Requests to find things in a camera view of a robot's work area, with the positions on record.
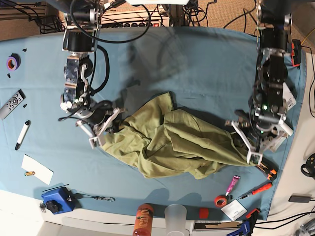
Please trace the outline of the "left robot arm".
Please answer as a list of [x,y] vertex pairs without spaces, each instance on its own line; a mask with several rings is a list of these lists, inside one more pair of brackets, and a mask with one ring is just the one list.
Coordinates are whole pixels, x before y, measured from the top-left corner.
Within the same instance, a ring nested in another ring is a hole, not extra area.
[[236,110],[231,126],[244,141],[247,163],[259,165],[264,151],[293,130],[286,124],[287,101],[283,96],[288,76],[285,57],[290,56],[292,15],[279,0],[256,1],[257,60],[249,112]]

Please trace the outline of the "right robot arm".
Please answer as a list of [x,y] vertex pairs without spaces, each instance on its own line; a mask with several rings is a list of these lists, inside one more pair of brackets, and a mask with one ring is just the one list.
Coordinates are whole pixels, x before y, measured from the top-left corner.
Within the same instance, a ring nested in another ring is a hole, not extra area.
[[253,74],[253,41],[219,28],[136,27],[111,29],[99,37],[100,9],[87,3],[66,14],[63,50],[65,88],[61,108],[89,137],[92,148],[116,132],[123,105],[135,109],[152,95],[172,91],[184,98],[236,98]]

